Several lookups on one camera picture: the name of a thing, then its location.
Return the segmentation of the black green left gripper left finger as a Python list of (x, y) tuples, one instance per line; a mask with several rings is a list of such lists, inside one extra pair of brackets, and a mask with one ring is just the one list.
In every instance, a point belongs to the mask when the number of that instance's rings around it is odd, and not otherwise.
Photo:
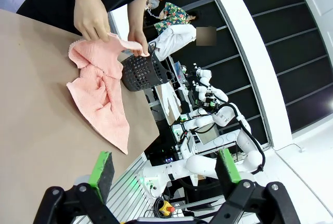
[(88, 182), (65, 191), (49, 187), (41, 200), (34, 223), (73, 223), (77, 216), (87, 216), (92, 223), (118, 223), (106, 206), (114, 177), (111, 152), (100, 152)]

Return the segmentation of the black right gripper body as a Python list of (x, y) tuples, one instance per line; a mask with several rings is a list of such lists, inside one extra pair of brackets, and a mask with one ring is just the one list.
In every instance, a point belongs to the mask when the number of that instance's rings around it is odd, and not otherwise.
[(197, 106), (204, 108), (215, 108), (217, 107), (217, 100), (212, 93), (199, 93)]

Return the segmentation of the person's right hand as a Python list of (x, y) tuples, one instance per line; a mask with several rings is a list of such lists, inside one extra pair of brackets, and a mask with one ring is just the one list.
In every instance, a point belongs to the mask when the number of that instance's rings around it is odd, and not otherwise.
[(110, 26), (101, 0), (76, 0), (74, 26), (87, 41), (109, 41)]

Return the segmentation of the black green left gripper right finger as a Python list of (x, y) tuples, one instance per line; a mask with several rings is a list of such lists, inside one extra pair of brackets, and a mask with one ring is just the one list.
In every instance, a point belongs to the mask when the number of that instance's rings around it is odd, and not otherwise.
[(260, 223), (300, 223), (285, 186), (241, 179), (228, 149), (219, 151), (215, 171), (225, 202), (210, 223), (238, 223), (245, 212), (255, 213)]

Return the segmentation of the person's left hand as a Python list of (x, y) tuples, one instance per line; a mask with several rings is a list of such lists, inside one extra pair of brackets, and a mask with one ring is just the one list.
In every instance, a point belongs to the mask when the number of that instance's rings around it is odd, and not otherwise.
[(134, 56), (136, 56), (136, 57), (138, 57), (138, 56), (143, 56), (143, 57), (149, 56), (148, 43), (147, 43), (146, 37), (143, 33), (143, 29), (130, 28), (127, 39), (128, 39), (128, 41), (138, 42), (142, 46), (141, 50), (131, 50), (131, 52), (134, 54)]

